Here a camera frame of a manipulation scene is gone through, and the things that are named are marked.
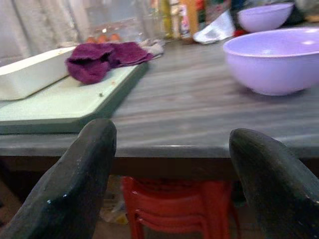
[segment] purple bowl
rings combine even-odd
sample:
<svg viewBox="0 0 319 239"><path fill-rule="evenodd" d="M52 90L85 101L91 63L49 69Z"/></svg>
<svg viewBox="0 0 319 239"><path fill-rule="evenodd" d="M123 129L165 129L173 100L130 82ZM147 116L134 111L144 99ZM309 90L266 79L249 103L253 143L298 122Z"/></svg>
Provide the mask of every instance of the purple bowl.
<svg viewBox="0 0 319 239"><path fill-rule="evenodd" d="M288 95L319 83L319 27L252 33L224 44L233 76L263 95Z"/></svg>
<svg viewBox="0 0 319 239"><path fill-rule="evenodd" d="M238 12L238 20L248 32L273 30L285 23L293 6L289 2L245 9Z"/></svg>

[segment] purple towel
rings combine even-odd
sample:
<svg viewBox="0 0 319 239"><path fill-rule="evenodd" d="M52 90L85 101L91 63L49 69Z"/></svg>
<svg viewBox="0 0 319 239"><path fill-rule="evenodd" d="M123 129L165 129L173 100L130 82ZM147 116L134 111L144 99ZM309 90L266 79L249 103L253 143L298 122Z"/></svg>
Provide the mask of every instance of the purple towel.
<svg viewBox="0 0 319 239"><path fill-rule="evenodd" d="M152 57L134 42L85 43L74 49L66 65L75 79L84 84L94 84L100 82L111 68L137 65Z"/></svg>

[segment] wooden table surface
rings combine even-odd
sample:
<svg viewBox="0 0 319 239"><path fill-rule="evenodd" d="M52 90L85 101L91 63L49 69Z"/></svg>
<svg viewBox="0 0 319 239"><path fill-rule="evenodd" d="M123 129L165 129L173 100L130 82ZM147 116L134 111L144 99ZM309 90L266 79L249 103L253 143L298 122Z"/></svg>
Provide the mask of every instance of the wooden table surface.
<svg viewBox="0 0 319 239"><path fill-rule="evenodd" d="M234 179L228 137L231 130L245 127L285 143L317 174L318 102L318 87L269 97L240 86L224 63L222 42L170 43L112 117L118 130L113 172ZM75 137L0 135L0 159L16 170L32 169L32 165L45 169Z"/></svg>

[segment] white baking dish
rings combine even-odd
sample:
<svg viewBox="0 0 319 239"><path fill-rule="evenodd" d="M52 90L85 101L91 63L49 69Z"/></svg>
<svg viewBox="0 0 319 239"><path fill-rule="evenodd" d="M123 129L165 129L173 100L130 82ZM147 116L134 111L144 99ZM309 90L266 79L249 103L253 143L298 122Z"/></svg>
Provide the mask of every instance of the white baking dish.
<svg viewBox="0 0 319 239"><path fill-rule="evenodd" d="M0 67L0 100L19 100L68 75L64 61L74 47L42 54Z"/></svg>

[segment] red plastic stool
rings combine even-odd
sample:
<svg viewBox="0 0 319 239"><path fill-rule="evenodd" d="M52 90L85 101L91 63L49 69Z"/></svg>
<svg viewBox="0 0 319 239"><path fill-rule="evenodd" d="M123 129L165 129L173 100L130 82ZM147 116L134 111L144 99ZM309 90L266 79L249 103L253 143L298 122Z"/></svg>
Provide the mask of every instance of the red plastic stool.
<svg viewBox="0 0 319 239"><path fill-rule="evenodd" d="M123 178L132 239L144 239L143 225L160 232L202 232L204 239L229 239L231 183Z"/></svg>

